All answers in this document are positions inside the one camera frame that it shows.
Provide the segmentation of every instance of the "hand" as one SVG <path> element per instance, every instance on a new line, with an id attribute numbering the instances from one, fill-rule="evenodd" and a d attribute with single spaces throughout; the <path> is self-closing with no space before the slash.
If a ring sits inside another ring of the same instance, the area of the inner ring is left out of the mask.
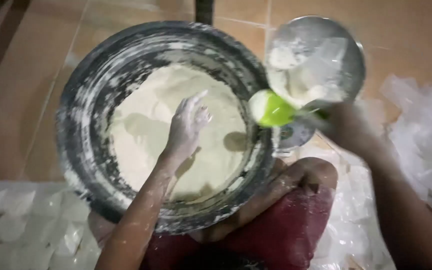
<path id="1" fill-rule="evenodd" d="M 199 144 L 199 132 L 212 118 L 208 108 L 200 105 L 201 99 L 207 93 L 208 90 L 204 90 L 184 98 L 171 120 L 169 138 L 163 154 L 171 159 L 176 169 L 195 152 Z"/>
<path id="2" fill-rule="evenodd" d="M 371 131 L 363 114 L 353 104 L 326 104 L 320 110 L 305 118 L 335 144 L 362 158 L 381 149 L 380 139 Z"/>

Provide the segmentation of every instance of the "black bowl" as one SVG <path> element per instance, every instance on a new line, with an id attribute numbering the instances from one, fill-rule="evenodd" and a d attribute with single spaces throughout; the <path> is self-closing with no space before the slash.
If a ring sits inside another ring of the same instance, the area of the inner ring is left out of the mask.
<path id="1" fill-rule="evenodd" d="M 247 101 L 268 85 L 263 66 L 243 44 L 211 26 L 187 21 L 143 23 L 109 37 L 81 61 L 64 87 L 56 116 L 57 149 L 67 182 L 94 211 L 117 223 L 136 192 L 120 176 L 108 136 L 112 114 L 131 94 L 128 85 L 173 63 L 204 71 L 231 87 L 249 142 L 239 174 L 224 190 L 203 201 L 164 203 L 155 231 L 182 234 L 230 216 L 268 181 L 273 132 L 247 117 Z M 118 83 L 111 81 L 116 77 Z"/>

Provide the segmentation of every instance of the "tiled floor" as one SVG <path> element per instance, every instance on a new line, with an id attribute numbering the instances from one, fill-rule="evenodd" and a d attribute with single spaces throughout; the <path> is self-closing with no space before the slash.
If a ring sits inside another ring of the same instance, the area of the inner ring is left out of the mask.
<path id="1" fill-rule="evenodd" d="M 193 0 L 33 0 L 0 65 L 0 179 L 61 181 L 54 113 L 75 65 L 117 31 L 192 20 Z M 264 56 L 271 30 L 302 15 L 340 21 L 363 43 L 364 97 L 389 74 L 432 82 L 432 0 L 215 0 L 214 25 Z M 388 121 L 398 111 L 386 105 Z"/>

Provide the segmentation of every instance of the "red shorts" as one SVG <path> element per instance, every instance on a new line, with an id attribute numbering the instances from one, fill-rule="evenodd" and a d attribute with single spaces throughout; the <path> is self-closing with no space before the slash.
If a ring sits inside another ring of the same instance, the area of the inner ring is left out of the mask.
<path id="1" fill-rule="evenodd" d="M 307 269 L 326 227 L 333 190 L 320 185 L 318 193 L 297 188 L 239 228 L 218 247 L 261 260 L 268 269 Z M 201 244 L 188 235 L 155 236 L 149 242 L 145 266 L 170 270 Z"/>

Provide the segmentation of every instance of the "person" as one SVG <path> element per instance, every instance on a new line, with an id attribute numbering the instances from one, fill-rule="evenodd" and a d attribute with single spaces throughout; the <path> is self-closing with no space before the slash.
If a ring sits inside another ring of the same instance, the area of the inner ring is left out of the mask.
<path id="1" fill-rule="evenodd" d="M 234 215 L 189 235 L 153 230 L 177 168 L 198 146 L 211 120 L 201 94 L 184 99 L 172 119 L 164 151 L 114 229 L 96 269 L 307 269 L 326 226 L 338 174 L 315 157 L 286 166 L 277 159 L 270 184 Z M 398 269 L 432 269 L 432 211 L 418 198 L 384 143 L 357 108 L 337 103 L 326 119 L 308 117 L 340 147 L 361 157 L 372 175 L 382 237 Z"/>

